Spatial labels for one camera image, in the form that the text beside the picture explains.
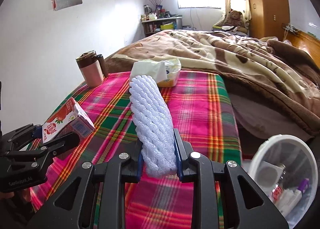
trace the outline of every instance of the wooden headboard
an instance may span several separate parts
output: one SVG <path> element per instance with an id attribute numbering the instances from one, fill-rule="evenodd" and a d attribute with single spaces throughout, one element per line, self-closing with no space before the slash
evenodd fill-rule
<path id="1" fill-rule="evenodd" d="M 286 39 L 289 40 L 294 47 L 307 52 L 317 66 L 320 67 L 320 40 L 302 31 L 294 34 L 289 32 Z"/>

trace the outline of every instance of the juice box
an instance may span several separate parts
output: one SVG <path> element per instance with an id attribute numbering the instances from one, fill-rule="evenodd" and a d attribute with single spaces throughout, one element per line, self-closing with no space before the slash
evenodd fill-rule
<path id="1" fill-rule="evenodd" d="M 80 139 L 84 139 L 94 129 L 94 124 L 89 116 L 78 102 L 71 97 L 42 125 L 42 142 L 45 144 L 51 139 L 59 138 L 69 132 L 75 132 L 79 135 Z M 64 153 L 59 157 L 63 159 L 68 154 Z"/>

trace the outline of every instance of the metal screw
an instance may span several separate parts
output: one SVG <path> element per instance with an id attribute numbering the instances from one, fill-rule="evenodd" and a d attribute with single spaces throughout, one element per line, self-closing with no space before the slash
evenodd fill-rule
<path id="1" fill-rule="evenodd" d="M 235 168 L 237 166 L 237 163 L 235 161 L 228 161 L 228 166 L 231 168 Z"/>
<path id="2" fill-rule="evenodd" d="M 120 153 L 119 154 L 119 158 L 120 159 L 126 159 L 126 158 L 128 158 L 129 157 L 129 154 L 127 154 L 126 152 L 123 152 L 123 153 Z"/>
<path id="3" fill-rule="evenodd" d="M 198 152 L 191 152 L 190 155 L 194 159 L 199 159 L 201 157 L 201 154 Z"/>
<path id="4" fill-rule="evenodd" d="M 84 162 L 84 163 L 82 163 L 82 168 L 84 168 L 84 169 L 88 169 L 88 168 L 90 168 L 92 166 L 92 164 L 90 163 L 90 162 Z"/>

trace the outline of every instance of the purple item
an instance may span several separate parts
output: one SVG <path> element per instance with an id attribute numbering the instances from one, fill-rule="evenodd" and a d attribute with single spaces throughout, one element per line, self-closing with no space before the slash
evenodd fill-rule
<path id="1" fill-rule="evenodd" d="M 301 181 L 298 187 L 298 190 L 300 190 L 301 193 L 304 194 L 308 187 L 309 187 L 309 179 L 305 178 L 303 181 Z"/>

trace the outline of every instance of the brown blanket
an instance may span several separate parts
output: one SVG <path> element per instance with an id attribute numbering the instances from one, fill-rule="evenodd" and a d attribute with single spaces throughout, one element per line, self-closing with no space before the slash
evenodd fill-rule
<path id="1" fill-rule="evenodd" d="M 290 117 L 312 136 L 320 131 L 319 68 L 288 44 L 223 32 L 166 30 L 106 59 L 111 73 L 131 71 L 135 61 L 178 58 L 182 69 L 218 73 L 233 94 Z"/>

